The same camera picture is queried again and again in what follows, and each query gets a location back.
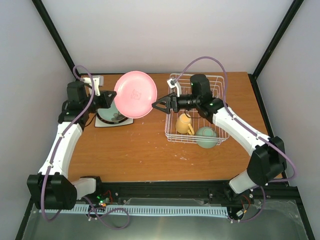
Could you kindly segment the yellow ceramic mug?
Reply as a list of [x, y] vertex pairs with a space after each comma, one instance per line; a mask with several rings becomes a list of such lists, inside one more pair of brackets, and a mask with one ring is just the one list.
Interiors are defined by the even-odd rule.
[[192, 126], [192, 119], [188, 113], [183, 113], [178, 116], [175, 123], [175, 129], [180, 134], [188, 134], [191, 136], [195, 134]]

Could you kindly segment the pink round plate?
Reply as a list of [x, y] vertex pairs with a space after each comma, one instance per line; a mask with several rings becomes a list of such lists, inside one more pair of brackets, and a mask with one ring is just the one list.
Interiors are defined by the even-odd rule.
[[125, 73], [116, 82], [114, 91], [117, 110], [131, 119], [139, 119], [149, 114], [158, 95], [154, 80], [142, 71]]

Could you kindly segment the white wire dish rack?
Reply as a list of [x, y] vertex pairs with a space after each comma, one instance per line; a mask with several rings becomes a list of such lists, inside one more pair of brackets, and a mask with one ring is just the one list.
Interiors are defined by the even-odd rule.
[[[225, 80], [224, 77], [220, 75], [206, 75], [207, 79], [209, 80], [210, 90], [212, 91], [212, 95], [217, 98], [222, 98], [224, 95], [224, 87], [225, 87]], [[177, 142], [177, 143], [190, 143], [196, 144], [196, 137], [195, 135], [189, 134], [181, 134], [176, 131], [176, 121], [179, 115], [184, 114], [184, 110], [180, 110], [179, 112], [175, 113], [171, 111], [169, 115], [165, 118], [165, 127], [164, 127], [164, 134], [167, 137], [169, 142]], [[222, 142], [226, 141], [229, 138], [229, 134], [224, 131], [222, 128], [211, 124], [206, 119], [201, 118], [198, 114], [197, 110], [192, 109], [187, 111], [187, 113], [191, 116], [192, 119], [192, 127], [196, 132], [198, 129], [202, 127], [210, 127], [217, 133], [217, 145], [220, 145]]]

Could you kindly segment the green ceramic bowl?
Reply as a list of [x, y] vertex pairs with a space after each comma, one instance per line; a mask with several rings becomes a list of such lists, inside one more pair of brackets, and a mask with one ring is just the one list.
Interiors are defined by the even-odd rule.
[[216, 139], [218, 137], [218, 134], [211, 127], [205, 126], [205, 127], [199, 128], [195, 132], [194, 136], [196, 137], [196, 143], [201, 148], [211, 149], [218, 144]]

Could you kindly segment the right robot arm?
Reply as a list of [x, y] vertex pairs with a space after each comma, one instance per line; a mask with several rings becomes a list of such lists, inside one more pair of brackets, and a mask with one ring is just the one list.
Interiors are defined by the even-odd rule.
[[263, 187], [286, 170], [281, 138], [271, 138], [237, 116], [221, 98], [213, 95], [206, 75], [192, 75], [190, 89], [190, 94], [173, 92], [159, 98], [152, 107], [166, 114], [195, 109], [200, 117], [227, 132], [246, 150], [250, 156], [249, 164], [246, 170], [228, 182], [227, 192], [239, 195], [255, 186]]

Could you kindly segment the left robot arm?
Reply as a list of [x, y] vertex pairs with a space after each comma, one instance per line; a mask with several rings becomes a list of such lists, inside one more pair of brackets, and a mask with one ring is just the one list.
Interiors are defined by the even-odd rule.
[[27, 179], [34, 205], [41, 211], [71, 210], [85, 196], [95, 202], [103, 198], [104, 188], [99, 176], [83, 176], [74, 182], [68, 179], [71, 158], [89, 115], [100, 108], [110, 108], [117, 95], [107, 90], [95, 90], [94, 95], [89, 95], [86, 87], [81, 81], [67, 85], [67, 100], [58, 116], [53, 146], [38, 174], [31, 174]]

